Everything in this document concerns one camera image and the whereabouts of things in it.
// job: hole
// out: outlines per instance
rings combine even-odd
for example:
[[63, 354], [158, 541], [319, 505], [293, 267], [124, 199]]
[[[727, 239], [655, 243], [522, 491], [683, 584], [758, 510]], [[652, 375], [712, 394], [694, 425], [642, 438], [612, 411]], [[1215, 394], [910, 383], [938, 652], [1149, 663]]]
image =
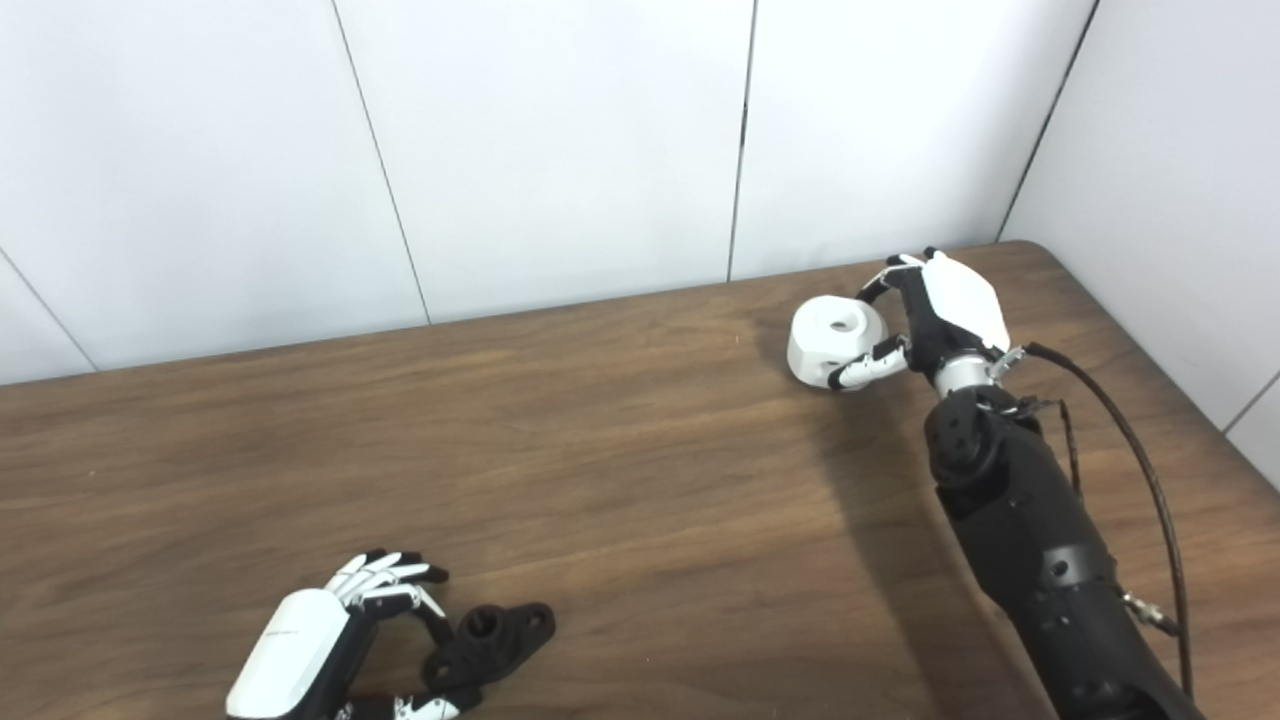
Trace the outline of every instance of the hole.
[[467, 634], [474, 638], [486, 638], [498, 629], [498, 615], [495, 612], [472, 612], [467, 618]]

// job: black robotic forearm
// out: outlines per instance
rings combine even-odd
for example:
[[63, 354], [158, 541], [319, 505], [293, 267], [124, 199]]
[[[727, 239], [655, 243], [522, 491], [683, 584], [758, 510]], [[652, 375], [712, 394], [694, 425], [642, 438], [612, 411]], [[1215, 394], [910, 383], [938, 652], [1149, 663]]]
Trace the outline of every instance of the black robotic forearm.
[[1203, 720], [1129, 616], [1116, 562], [1033, 418], [995, 386], [924, 425], [937, 493], [974, 577], [1014, 623], [1064, 720]]

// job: wooden table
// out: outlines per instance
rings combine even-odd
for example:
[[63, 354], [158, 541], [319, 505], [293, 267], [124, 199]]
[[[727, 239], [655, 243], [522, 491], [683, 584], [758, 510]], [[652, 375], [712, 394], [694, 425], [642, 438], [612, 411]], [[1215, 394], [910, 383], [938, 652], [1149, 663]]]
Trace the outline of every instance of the wooden table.
[[[1280, 497], [1047, 252], [956, 255], [1146, 441], [1204, 711], [1280, 716]], [[0, 388], [0, 717], [220, 717], [279, 598], [372, 546], [452, 570], [456, 615], [556, 609], [477, 719], [1048, 717], [932, 497], [925, 383], [836, 396], [786, 370], [792, 310], [874, 268]], [[1123, 578], [1171, 605], [1105, 413], [1038, 361], [1007, 384], [1071, 402]], [[428, 650], [388, 624], [357, 689], [416, 689]]]

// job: black cable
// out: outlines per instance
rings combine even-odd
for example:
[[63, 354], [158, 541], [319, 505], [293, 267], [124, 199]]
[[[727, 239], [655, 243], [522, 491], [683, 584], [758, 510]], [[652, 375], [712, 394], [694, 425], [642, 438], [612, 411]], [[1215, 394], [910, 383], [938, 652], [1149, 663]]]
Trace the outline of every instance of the black cable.
[[1053, 348], [1033, 342], [1027, 345], [1024, 350], [1027, 350], [1028, 355], [1048, 360], [1068, 370], [1093, 391], [1093, 395], [1106, 407], [1111, 419], [1115, 420], [1116, 427], [1120, 428], [1120, 433], [1125, 441], [1129, 442], [1134, 457], [1138, 459], [1138, 465], [1142, 466], [1143, 478], [1146, 478], [1147, 487], [1151, 489], [1151, 498], [1156, 503], [1156, 514], [1160, 516], [1160, 529], [1165, 534], [1165, 550], [1169, 552], [1169, 573], [1174, 584], [1174, 610], [1179, 628], [1178, 662], [1181, 669], [1183, 692], [1187, 693], [1187, 697], [1194, 697], [1192, 683], [1192, 628], [1187, 607], [1187, 578], [1183, 575], [1183, 556], [1178, 550], [1178, 537], [1174, 534], [1174, 519], [1169, 514], [1169, 502], [1165, 500], [1165, 491], [1160, 487], [1160, 478], [1156, 477], [1156, 469], [1152, 468], [1151, 459], [1147, 457], [1147, 451], [1143, 450], [1142, 442], [1133, 432], [1133, 427], [1129, 425], [1120, 409], [1116, 407], [1116, 404], [1112, 402], [1111, 397], [1102, 389], [1102, 386], [1097, 380], [1073, 363], [1070, 357]]
[[1057, 411], [1062, 416], [1062, 432], [1066, 434], [1066, 457], [1071, 464], [1071, 489], [1075, 497], [1084, 500], [1084, 489], [1080, 487], [1080, 451], [1075, 445], [1075, 429], [1071, 428], [1071, 414], [1066, 411], [1066, 401], [1057, 401]]

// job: robotic hand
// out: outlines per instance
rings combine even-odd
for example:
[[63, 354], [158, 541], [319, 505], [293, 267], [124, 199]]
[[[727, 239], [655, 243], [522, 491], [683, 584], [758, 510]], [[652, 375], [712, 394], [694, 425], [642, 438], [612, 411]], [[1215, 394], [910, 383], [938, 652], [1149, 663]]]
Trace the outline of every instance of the robotic hand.
[[448, 571], [416, 552], [372, 550], [351, 559], [323, 588], [287, 596], [227, 697], [230, 720], [448, 720], [480, 702], [479, 685], [443, 693], [347, 701], [378, 624], [412, 614], [438, 647], [453, 639], [440, 606], [416, 583]]
[[[820, 296], [801, 305], [787, 350], [792, 373], [835, 391], [908, 369], [928, 379], [938, 396], [924, 423], [938, 501], [978, 585], [1012, 621], [1060, 717], [1203, 720], [1190, 697], [1181, 562], [1140, 443], [1074, 363], [1037, 343], [1010, 347], [1000, 301], [982, 275], [933, 249], [925, 258], [890, 258], [855, 299]], [[887, 337], [870, 305], [888, 290], [902, 296], [909, 334]], [[1176, 621], [1120, 585], [1115, 559], [1041, 433], [1034, 414], [1047, 404], [1002, 387], [1025, 355], [1084, 380], [1133, 446], [1169, 544]], [[1134, 619], [1179, 638], [1181, 689]]]
[[[895, 255], [852, 300], [814, 297], [796, 310], [787, 360], [808, 384], [860, 389], [902, 370], [923, 373], [945, 395], [1009, 348], [1009, 331], [995, 288], [940, 250], [922, 261]], [[886, 291], [902, 295], [910, 334], [886, 338], [872, 304]]]

